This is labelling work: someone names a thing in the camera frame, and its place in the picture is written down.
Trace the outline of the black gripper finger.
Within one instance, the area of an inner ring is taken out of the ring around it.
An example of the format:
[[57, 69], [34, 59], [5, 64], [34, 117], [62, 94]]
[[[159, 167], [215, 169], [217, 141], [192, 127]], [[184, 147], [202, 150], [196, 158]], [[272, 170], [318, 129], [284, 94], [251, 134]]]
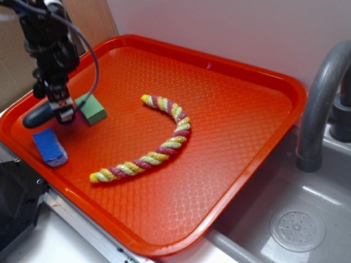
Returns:
[[60, 124], [70, 124], [75, 120], [73, 100], [66, 84], [47, 85], [47, 98], [54, 117]]
[[33, 95], [36, 98], [44, 98], [46, 96], [46, 85], [43, 79], [38, 78], [33, 85]]

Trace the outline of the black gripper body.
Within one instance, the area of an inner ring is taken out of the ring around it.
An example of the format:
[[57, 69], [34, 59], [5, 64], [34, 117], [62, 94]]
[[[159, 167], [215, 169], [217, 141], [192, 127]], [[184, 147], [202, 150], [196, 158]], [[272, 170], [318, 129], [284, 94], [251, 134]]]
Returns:
[[32, 76], [47, 86], [66, 86], [79, 58], [60, 1], [11, 1], [25, 36], [24, 48], [36, 62]]

